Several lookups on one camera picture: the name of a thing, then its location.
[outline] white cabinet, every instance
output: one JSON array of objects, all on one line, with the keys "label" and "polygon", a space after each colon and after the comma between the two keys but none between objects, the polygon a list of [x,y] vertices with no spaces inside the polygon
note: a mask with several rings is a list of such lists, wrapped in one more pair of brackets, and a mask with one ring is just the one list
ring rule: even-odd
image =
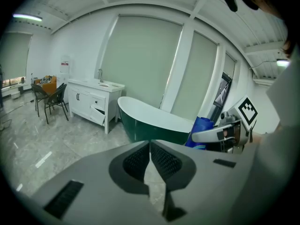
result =
[{"label": "white cabinet", "polygon": [[118,115],[118,98],[124,85],[112,82],[96,83],[69,79],[70,115],[80,115],[105,127],[108,134],[108,123]]},{"label": "white cabinet", "polygon": [[70,88],[69,96],[70,106],[75,113],[81,113],[84,116],[90,114],[90,94],[83,90]]}]

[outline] faucet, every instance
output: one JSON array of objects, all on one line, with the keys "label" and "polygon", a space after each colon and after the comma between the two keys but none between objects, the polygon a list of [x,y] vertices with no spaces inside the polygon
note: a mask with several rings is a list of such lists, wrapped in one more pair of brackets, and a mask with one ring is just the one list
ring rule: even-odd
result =
[{"label": "faucet", "polygon": [[103,83],[103,78],[102,78],[102,69],[98,69],[98,73],[99,73],[99,79],[100,79],[100,82]]}]

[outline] mesh grille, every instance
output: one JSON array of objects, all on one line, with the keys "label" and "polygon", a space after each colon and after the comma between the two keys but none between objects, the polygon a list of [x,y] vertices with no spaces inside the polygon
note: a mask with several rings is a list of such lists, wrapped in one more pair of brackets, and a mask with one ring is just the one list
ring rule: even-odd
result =
[{"label": "mesh grille", "polygon": [[180,159],[157,145],[151,146],[151,159],[163,180],[173,176],[182,167]]},{"label": "mesh grille", "polygon": [[123,162],[124,170],[135,179],[144,181],[145,169],[149,163],[149,145],[129,155]]},{"label": "mesh grille", "polygon": [[75,199],[83,183],[70,181],[45,207],[45,211],[49,212],[56,218],[61,218],[67,211],[72,201]]}]

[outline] white wall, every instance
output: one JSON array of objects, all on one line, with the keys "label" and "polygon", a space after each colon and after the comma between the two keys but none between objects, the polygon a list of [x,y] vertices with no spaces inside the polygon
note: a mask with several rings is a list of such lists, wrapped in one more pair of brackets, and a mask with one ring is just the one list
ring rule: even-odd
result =
[{"label": "white wall", "polygon": [[33,77],[44,77],[51,75],[49,67],[49,48],[50,48],[50,30],[35,27],[26,23],[13,23],[6,29],[7,32],[25,32],[32,34],[29,46],[26,68],[26,86],[24,89],[30,89],[31,73]]},{"label": "white wall", "polygon": [[260,134],[274,132],[279,123],[279,116],[266,94],[268,89],[258,84],[253,89],[252,102],[258,112],[257,122],[253,131]]},{"label": "white wall", "polygon": [[103,39],[114,18],[110,10],[94,12],[52,35],[49,64],[52,74],[60,72],[60,59],[70,57],[70,77],[93,78]]},{"label": "white wall", "polygon": [[118,15],[142,15],[183,25],[183,33],[174,59],[174,66],[171,69],[170,79],[160,107],[161,109],[167,112],[170,112],[172,109],[187,65],[189,49],[193,39],[191,35],[194,30],[216,44],[219,44],[218,51],[220,53],[215,63],[208,92],[198,116],[206,117],[212,106],[222,76],[225,52],[239,61],[239,68],[235,69],[233,75],[235,85],[232,87],[225,105],[231,107],[246,95],[246,93],[252,98],[253,81],[251,72],[248,72],[249,65],[237,48],[208,24],[200,20],[191,21],[185,13],[164,7],[147,5],[112,7],[93,12],[90,15],[85,15],[79,18],[78,21],[67,24],[52,35],[49,52],[51,73],[56,74],[59,72],[60,58],[63,55],[67,55],[71,58],[71,77],[81,79],[94,78],[95,71],[101,68],[107,41],[113,31]]}]

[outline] floor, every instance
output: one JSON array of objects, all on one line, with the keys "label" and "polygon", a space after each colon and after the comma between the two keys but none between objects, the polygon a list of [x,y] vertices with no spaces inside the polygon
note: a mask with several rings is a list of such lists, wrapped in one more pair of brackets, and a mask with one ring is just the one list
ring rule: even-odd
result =
[{"label": "floor", "polygon": [[[67,121],[58,106],[51,115],[47,110],[47,125],[43,101],[39,103],[38,117],[35,102],[30,102],[33,99],[31,91],[16,100],[5,98],[4,112],[0,113],[1,123],[8,127],[0,132],[1,167],[11,187],[27,196],[80,158],[130,143],[121,122],[112,120],[106,135],[104,127],[76,114],[71,118],[67,113]],[[37,168],[36,164],[49,152],[50,156]],[[152,162],[144,181],[150,187],[150,202],[161,212],[165,183]]]}]

